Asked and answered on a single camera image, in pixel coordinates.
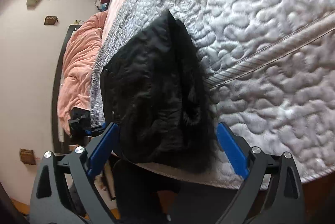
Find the black pants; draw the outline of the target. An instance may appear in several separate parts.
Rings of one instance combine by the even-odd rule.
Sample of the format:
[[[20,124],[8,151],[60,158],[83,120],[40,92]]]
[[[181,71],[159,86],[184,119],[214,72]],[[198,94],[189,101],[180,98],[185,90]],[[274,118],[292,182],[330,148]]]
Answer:
[[[195,173],[208,169],[214,129],[196,48],[169,11],[134,35],[100,75],[103,113],[121,155]]]

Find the dark wooden headboard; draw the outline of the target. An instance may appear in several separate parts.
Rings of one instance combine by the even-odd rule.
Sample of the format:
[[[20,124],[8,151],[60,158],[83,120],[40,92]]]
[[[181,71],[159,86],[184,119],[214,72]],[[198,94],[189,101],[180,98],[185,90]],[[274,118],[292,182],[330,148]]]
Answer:
[[[69,145],[70,145],[70,137],[66,134],[63,130],[62,126],[60,125],[57,113],[57,103],[58,103],[58,96],[60,93],[60,89],[62,88],[63,84],[63,74],[62,74],[62,65],[64,60],[64,54],[66,51],[66,47],[68,42],[72,36],[72,34],[77,31],[81,25],[70,25],[65,39],[63,41],[60,54],[58,57],[58,62],[56,65],[56,71],[54,74],[54,83],[52,89],[52,102],[51,102],[51,130],[52,130],[52,143],[53,143],[53,151],[59,154],[67,154],[70,152]]]

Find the pink blanket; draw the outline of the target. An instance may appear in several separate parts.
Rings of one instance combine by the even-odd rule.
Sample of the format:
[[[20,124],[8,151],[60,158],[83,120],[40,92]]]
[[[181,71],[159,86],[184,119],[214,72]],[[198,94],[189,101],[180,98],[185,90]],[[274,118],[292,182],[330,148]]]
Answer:
[[[97,54],[125,0],[112,0],[107,11],[91,16],[68,41],[63,63],[63,84],[57,101],[58,122],[70,134],[68,120],[75,108],[90,109],[90,86]]]

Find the nightstand clutter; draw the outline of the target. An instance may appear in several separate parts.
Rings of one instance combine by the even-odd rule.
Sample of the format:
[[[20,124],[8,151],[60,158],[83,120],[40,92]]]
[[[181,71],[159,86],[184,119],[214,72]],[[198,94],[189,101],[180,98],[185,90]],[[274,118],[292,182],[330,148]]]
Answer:
[[[95,5],[100,12],[106,11],[108,9],[111,0],[96,0]]]

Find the grey quilted bedspread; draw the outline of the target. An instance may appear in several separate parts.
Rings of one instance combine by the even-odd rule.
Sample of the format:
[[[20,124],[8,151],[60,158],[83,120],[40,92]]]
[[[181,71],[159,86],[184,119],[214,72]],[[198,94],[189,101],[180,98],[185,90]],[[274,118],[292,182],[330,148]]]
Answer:
[[[303,183],[334,172],[334,0],[114,0],[92,74],[92,125],[104,122],[102,68],[165,10],[197,49],[214,121],[266,153],[290,152]]]

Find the wooden wall box lower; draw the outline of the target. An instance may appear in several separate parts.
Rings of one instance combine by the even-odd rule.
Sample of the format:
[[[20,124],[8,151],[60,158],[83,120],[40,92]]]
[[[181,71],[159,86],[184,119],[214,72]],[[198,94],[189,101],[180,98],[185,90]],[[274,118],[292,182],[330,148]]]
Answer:
[[[25,165],[36,165],[36,158],[33,150],[20,149],[19,157],[22,163]]]

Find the small wooden wall box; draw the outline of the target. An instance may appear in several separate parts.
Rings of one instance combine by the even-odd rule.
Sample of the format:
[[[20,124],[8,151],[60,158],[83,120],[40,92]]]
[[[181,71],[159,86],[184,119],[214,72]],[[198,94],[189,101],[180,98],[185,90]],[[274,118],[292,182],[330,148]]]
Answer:
[[[44,19],[44,25],[54,26],[58,22],[58,17],[54,15],[47,15]]]

